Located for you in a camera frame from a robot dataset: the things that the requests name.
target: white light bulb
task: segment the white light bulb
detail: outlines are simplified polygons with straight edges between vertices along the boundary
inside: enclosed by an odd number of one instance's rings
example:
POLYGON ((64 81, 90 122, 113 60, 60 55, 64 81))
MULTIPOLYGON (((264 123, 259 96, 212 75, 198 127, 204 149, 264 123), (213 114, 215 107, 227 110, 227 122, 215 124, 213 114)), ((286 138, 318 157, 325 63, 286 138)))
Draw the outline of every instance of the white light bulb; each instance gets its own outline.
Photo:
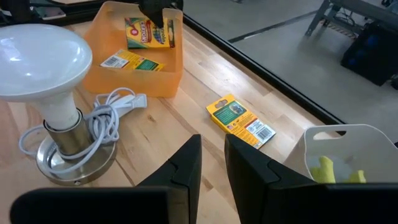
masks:
POLYGON ((29 102, 57 130, 78 112, 72 89, 92 63, 88 44, 74 32, 44 24, 0 28, 0 98, 29 102))

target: gray floor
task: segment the gray floor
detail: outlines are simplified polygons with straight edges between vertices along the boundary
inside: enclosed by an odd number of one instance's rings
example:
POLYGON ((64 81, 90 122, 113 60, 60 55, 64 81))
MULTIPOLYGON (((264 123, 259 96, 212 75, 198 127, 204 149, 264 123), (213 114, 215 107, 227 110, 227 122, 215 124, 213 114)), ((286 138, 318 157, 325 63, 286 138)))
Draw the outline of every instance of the gray floor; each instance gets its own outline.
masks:
MULTIPOLYGON (((378 0, 366 0, 379 4, 378 0)), ((185 13, 225 39, 318 9, 322 0, 185 0, 185 13), (203 8, 209 10, 204 14, 203 8)), ((363 23, 362 16, 354 17, 363 23)), ((304 36, 312 17, 234 43, 246 55, 347 123, 373 125, 398 141, 398 91, 378 87, 340 65, 352 44, 347 36, 318 26, 304 36)))
POLYGON ((323 0, 184 0, 184 12, 229 40, 315 11, 323 0))
POLYGON ((311 20, 267 31, 235 46, 343 121, 370 124, 398 141, 398 91, 389 84, 378 87, 340 66, 353 42, 347 36, 318 26, 310 38, 304 37, 311 20))

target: wooden table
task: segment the wooden table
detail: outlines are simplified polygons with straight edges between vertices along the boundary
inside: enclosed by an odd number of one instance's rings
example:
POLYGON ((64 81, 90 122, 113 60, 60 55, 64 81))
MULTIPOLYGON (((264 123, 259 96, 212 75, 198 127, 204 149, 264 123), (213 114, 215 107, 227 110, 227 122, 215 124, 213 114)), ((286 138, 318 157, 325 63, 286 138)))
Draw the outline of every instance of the wooden table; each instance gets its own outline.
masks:
MULTIPOLYGON (((82 35, 89 25, 67 28, 82 35)), ((260 150, 279 162, 289 155, 305 128, 321 122, 188 27, 184 27, 183 36, 185 70, 177 95, 149 98, 148 108, 123 116, 115 163, 84 187, 135 186, 192 134, 200 133, 203 164, 197 223, 239 223, 226 174, 225 133, 212 122, 205 107, 232 93, 276 130, 276 136, 260 150)), ((74 94, 78 107, 90 112, 94 95, 81 85, 74 94)), ((58 187, 40 173, 33 158, 18 150, 19 136, 41 122, 32 107, 0 101, 0 223, 9 222, 9 207, 24 192, 58 187)))

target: white power cord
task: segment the white power cord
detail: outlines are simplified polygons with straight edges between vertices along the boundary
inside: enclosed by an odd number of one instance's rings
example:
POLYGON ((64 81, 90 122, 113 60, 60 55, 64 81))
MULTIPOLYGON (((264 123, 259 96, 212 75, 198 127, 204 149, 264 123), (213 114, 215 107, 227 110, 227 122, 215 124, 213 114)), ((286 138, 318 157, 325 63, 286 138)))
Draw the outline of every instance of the white power cord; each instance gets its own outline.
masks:
MULTIPOLYGON (((94 102, 94 110, 90 114, 84 115, 84 119, 88 123, 88 130, 94 139, 94 142, 85 150, 74 154, 72 156, 63 155, 58 147, 50 147, 45 153, 44 157, 47 158, 49 154, 54 153, 54 150, 58 151, 58 154, 63 159, 78 159, 84 156, 84 158, 77 164, 64 169, 64 170, 53 170, 47 162, 45 162, 45 168, 47 171, 53 174, 66 174, 76 169, 79 169, 85 164, 94 153, 98 150, 101 144, 107 144, 110 142, 116 142, 119 139, 119 118, 126 113, 130 112, 135 108, 146 108, 147 97, 145 94, 135 94, 128 88, 117 88, 110 94, 100 94, 96 96, 94 102), (121 97, 117 94, 118 91, 126 90, 131 94, 121 97), (104 104, 100 103, 100 98, 105 98, 104 104)), ((42 125, 28 129, 19 139, 19 149, 30 156, 35 156, 37 152, 29 152, 24 148, 24 139, 32 132, 44 128, 42 125)))

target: translucent orange container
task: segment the translucent orange container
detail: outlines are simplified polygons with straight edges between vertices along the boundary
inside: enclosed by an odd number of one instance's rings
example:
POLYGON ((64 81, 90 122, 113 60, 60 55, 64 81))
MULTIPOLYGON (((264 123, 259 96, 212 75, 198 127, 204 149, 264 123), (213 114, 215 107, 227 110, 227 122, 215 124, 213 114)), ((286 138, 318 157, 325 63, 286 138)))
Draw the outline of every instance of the translucent orange container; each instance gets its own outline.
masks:
POLYGON ((106 2, 85 34, 93 51, 93 65, 83 80, 92 93, 110 93, 115 88, 128 87, 136 93, 153 97, 173 97, 183 71, 182 11, 164 9, 163 16, 174 20, 175 47, 172 49, 130 50, 165 67, 159 72, 104 68, 100 64, 120 49, 127 49, 125 17, 145 17, 136 4, 106 2))

